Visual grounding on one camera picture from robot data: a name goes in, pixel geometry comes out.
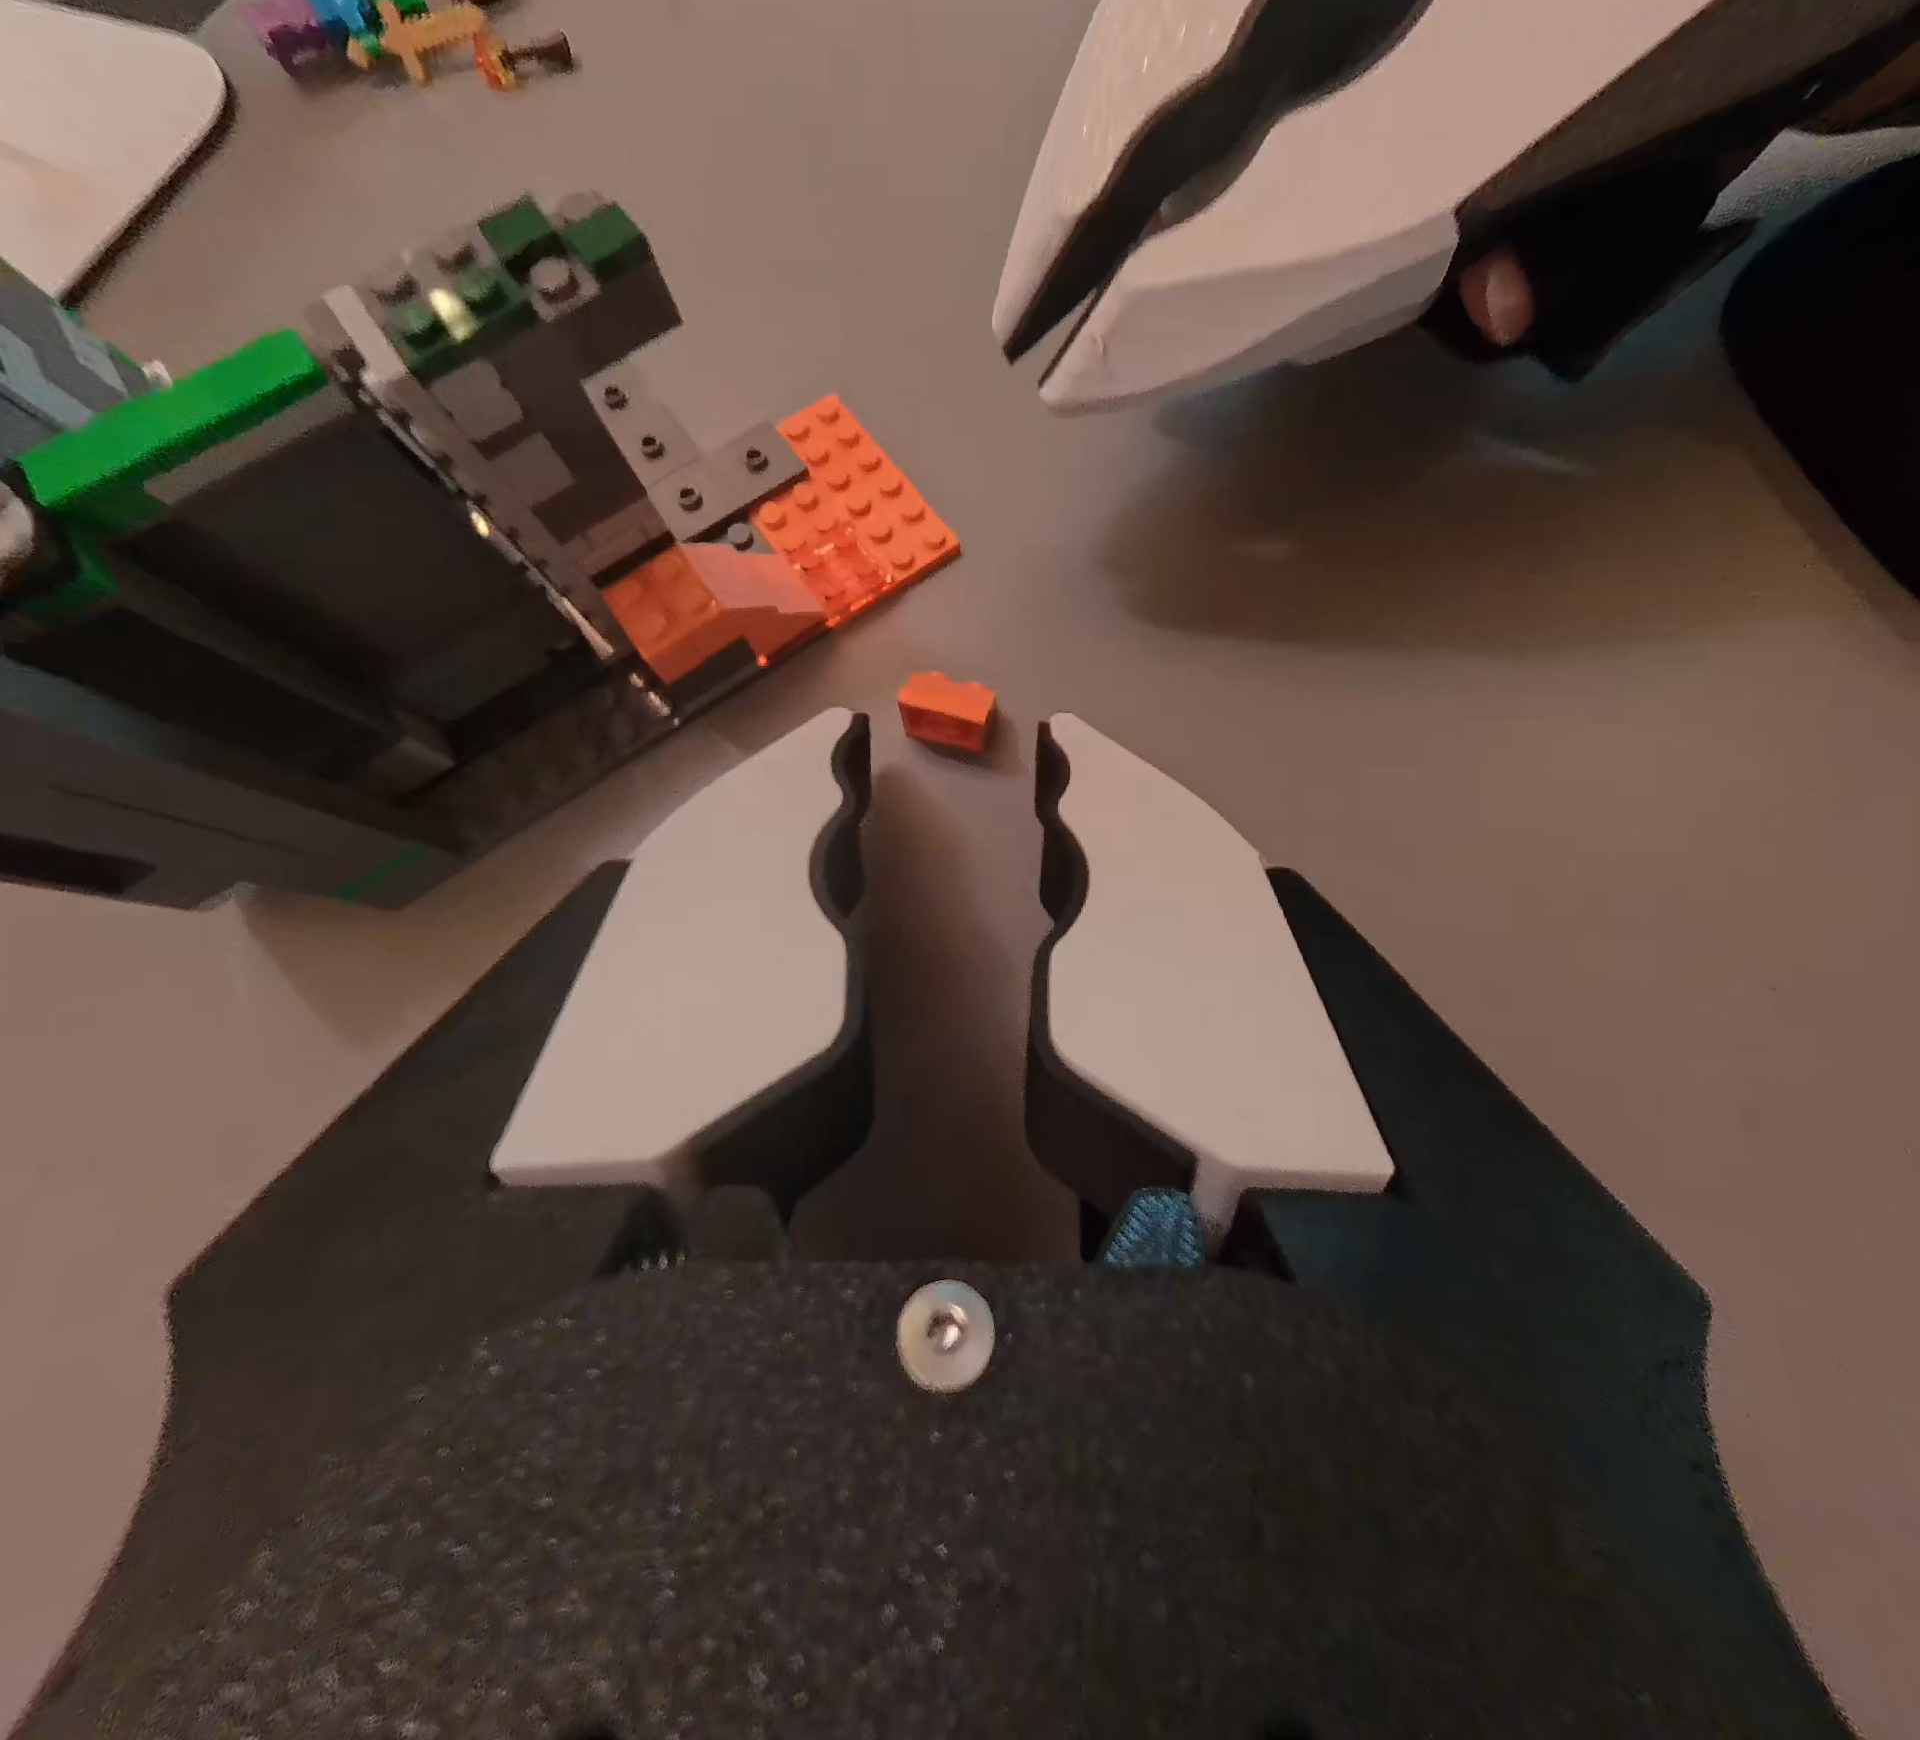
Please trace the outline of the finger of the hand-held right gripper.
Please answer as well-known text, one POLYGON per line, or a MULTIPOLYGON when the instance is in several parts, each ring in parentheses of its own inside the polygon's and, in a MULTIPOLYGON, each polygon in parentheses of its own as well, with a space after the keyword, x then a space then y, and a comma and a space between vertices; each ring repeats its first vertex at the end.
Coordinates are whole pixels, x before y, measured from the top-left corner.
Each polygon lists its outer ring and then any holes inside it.
POLYGON ((1420 0, 1099 0, 1021 198, 993 307, 1009 361, 1089 303, 1173 205, 1369 65, 1420 0))
POLYGON ((1074 312, 1057 414, 1331 361, 1428 312, 1474 193, 1716 0, 1420 0, 1356 74, 1273 119, 1074 312))

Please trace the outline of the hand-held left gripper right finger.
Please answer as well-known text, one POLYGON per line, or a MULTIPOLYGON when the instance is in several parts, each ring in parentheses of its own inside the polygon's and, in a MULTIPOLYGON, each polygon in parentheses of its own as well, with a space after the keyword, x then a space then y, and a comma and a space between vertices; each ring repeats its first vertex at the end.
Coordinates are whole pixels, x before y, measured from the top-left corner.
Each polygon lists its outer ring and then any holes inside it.
POLYGON ((1034 750, 1027 1142, 1093 1247, 1138 1193, 1218 1247, 1244 1199, 1383 1199, 1397 1162, 1256 847, 1077 713, 1034 750))

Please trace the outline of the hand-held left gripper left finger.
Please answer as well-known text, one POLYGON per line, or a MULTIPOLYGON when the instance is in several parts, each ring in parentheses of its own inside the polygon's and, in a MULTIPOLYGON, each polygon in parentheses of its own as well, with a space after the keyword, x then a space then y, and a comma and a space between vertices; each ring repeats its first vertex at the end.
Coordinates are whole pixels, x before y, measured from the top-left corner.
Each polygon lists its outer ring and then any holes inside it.
POLYGON ((780 1221, 873 1124, 855 948, 871 728, 828 708, 629 855, 491 1152, 505 1188, 719 1188, 780 1221))

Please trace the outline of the small orange lego brick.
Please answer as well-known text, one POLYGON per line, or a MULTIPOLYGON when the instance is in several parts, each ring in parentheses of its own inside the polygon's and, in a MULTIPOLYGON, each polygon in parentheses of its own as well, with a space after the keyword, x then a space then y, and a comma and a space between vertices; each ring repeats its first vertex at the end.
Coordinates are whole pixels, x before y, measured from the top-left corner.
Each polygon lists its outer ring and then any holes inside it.
POLYGON ((907 742, 944 756, 984 760, 996 736, 999 696, 984 681, 913 672, 895 696, 907 742))

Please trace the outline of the grey tan lego building model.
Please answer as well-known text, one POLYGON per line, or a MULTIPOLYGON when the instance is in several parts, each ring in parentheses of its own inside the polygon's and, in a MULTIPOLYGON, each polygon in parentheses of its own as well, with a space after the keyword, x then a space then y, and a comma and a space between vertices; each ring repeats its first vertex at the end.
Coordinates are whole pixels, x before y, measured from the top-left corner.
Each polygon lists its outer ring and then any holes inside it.
POLYGON ((828 395, 701 446, 595 193, 167 378, 5 266, 3 876, 401 908, 939 571, 828 395))

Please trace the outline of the grey desk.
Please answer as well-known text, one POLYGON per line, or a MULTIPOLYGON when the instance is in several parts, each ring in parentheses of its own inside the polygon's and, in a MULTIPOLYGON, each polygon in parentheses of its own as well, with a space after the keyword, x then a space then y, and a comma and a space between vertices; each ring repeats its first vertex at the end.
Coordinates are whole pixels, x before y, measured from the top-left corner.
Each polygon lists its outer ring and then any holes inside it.
POLYGON ((85 312, 174 371, 517 193, 639 218, 659 394, 837 394, 964 544, 398 914, 5 889, 5 1726, 156 1446, 172 1278, 588 869, 871 708, 881 1083, 824 1255, 1069 1252, 1021 1142, 1032 723, 1069 709, 1300 869, 1716 1304, 1764 1564, 1855 1726, 1917 1737, 1917 605, 1784 466, 1711 282, 1585 383, 1423 338, 1057 420, 989 309, 1095 0, 519 0, 577 72, 304 90, 224 0, 223 143, 85 312), (913 672, 999 696, 905 740, 913 672))

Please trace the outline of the person's right hand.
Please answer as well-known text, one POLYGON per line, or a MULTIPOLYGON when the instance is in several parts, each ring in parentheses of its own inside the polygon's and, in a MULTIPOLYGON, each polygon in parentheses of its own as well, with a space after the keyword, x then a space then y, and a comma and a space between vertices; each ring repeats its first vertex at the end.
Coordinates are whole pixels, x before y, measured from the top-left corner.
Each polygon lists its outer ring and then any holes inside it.
POLYGON ((1584 380, 1631 330, 1729 258, 1758 221, 1709 222, 1716 186, 1631 174, 1519 217, 1448 274, 1422 325, 1472 364, 1584 380))

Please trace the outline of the black mesh cushion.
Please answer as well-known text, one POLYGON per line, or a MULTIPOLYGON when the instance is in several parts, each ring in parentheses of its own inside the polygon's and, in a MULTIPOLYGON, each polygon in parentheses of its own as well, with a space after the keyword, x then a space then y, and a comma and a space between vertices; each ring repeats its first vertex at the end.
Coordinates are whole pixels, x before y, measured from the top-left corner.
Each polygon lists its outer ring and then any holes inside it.
POLYGON ((1787 222, 1727 288, 1743 395, 1860 547, 1918 592, 1918 159, 1787 222))

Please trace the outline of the green purple lego figure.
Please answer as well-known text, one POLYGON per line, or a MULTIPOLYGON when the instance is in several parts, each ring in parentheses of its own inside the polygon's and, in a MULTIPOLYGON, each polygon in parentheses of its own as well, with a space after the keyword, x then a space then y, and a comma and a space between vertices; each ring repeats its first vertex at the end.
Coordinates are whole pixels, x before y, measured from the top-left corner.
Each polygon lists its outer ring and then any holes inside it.
POLYGON ((502 53, 490 15, 468 0, 246 0, 238 19, 266 58, 298 83, 397 69, 424 85, 447 57, 502 53))

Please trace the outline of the white book stand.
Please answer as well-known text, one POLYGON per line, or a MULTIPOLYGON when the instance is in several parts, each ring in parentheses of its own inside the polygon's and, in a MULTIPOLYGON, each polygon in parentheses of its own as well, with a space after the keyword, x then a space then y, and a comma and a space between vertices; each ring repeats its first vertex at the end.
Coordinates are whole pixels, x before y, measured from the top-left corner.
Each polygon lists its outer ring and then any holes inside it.
POLYGON ((229 111, 226 72, 177 31, 3 0, 5 262, 77 297, 229 111))

